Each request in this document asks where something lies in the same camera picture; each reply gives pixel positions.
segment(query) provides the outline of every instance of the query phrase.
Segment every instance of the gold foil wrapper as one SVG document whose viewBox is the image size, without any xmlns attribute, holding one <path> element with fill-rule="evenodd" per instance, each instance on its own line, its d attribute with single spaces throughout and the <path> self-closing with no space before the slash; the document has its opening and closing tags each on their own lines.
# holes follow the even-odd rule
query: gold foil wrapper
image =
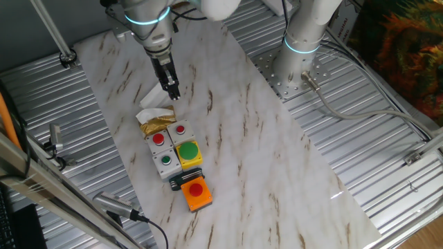
<svg viewBox="0 0 443 249">
<path fill-rule="evenodd" d="M 165 107 L 165 109 L 174 110 L 173 106 Z M 152 134 L 167 129 L 168 125 L 175 123 L 175 113 L 173 116 L 160 116 L 152 118 L 144 124 L 140 124 L 140 130 L 145 134 L 145 139 Z"/>
</svg>

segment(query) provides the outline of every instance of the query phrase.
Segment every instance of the colorful fabric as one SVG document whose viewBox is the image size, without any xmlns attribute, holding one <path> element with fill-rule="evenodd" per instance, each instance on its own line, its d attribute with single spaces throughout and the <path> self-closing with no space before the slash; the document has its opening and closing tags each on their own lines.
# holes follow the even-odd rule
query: colorful fabric
<svg viewBox="0 0 443 249">
<path fill-rule="evenodd" d="M 366 0 L 348 45 L 443 126 L 443 0 Z"/>
</svg>

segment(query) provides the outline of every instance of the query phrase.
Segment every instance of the green button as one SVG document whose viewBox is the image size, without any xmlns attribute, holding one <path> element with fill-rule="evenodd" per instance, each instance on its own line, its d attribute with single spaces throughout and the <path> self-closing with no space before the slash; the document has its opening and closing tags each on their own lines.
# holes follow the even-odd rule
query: green button
<svg viewBox="0 0 443 249">
<path fill-rule="evenodd" d="M 185 160 L 194 159 L 199 153 L 199 148 L 193 142 L 185 142 L 180 146 L 179 154 Z"/>
<path fill-rule="evenodd" d="M 162 162 L 164 165 L 168 165 L 168 164 L 171 163 L 171 158 L 170 158 L 169 156 L 164 156 L 164 157 L 161 159 L 161 162 Z"/>
</svg>

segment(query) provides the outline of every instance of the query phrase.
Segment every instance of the table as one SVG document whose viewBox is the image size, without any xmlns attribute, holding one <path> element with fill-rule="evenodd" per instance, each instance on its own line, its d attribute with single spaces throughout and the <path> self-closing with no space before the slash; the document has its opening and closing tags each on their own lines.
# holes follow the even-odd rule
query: table
<svg viewBox="0 0 443 249">
<path fill-rule="evenodd" d="M 213 204 L 190 213 L 163 183 L 135 115 L 158 82 L 132 38 L 75 45 L 145 216 L 170 248 L 363 248 L 380 237 L 221 22 L 181 20 L 173 58 Z M 164 240 L 152 228 L 159 248 Z"/>
</svg>

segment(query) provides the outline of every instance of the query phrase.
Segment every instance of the mounting plate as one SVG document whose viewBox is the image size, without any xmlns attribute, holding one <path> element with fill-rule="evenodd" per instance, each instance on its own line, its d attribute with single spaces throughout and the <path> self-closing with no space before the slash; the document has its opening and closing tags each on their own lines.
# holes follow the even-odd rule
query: mounting plate
<svg viewBox="0 0 443 249">
<path fill-rule="evenodd" d="M 258 71 L 263 75 L 269 86 L 275 91 L 278 97 L 282 100 L 288 100 L 293 96 L 302 93 L 304 90 L 309 89 L 309 86 L 305 83 L 290 82 L 289 84 L 281 82 L 274 74 L 272 64 L 278 56 L 281 46 L 271 49 L 265 53 L 255 56 L 252 62 L 257 67 Z M 329 72 L 326 67 L 318 60 L 317 57 L 313 60 L 314 72 L 312 76 L 317 81 L 317 84 L 321 84 L 329 79 Z"/>
</svg>

